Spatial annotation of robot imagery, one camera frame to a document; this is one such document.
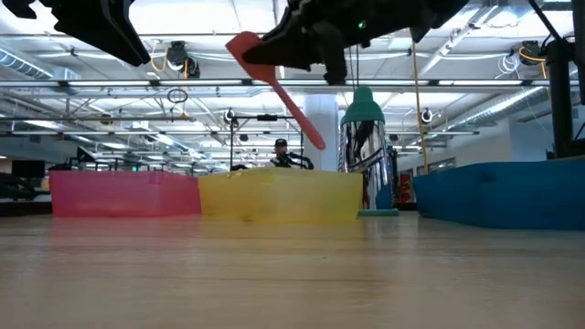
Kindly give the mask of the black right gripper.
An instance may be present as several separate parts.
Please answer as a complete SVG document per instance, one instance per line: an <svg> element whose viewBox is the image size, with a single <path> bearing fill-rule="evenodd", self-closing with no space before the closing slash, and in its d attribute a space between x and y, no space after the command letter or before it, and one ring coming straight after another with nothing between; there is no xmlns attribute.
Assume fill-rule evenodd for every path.
<svg viewBox="0 0 585 329"><path fill-rule="evenodd" d="M250 64L309 69L326 68L329 85L346 82L345 42L365 44L414 23L414 2L404 0L307 0L289 1L276 26L243 54ZM314 25L314 48L299 31Z"/></svg>

